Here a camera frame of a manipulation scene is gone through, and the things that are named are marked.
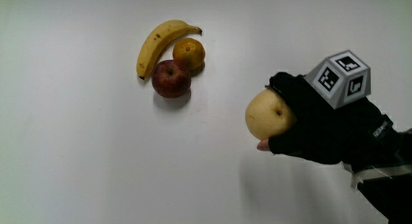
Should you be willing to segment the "person's right hand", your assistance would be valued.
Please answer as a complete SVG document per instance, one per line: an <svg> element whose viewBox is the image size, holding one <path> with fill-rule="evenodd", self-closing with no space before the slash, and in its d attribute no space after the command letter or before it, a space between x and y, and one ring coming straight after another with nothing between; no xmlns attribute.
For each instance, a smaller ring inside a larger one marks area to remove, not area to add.
<svg viewBox="0 0 412 224"><path fill-rule="evenodd" d="M411 163L410 135L394 130L390 118L368 100L371 68L352 51L326 58L306 75L276 73L268 88L297 121L260 141L260 151L328 165L343 162L355 173Z"/></svg>

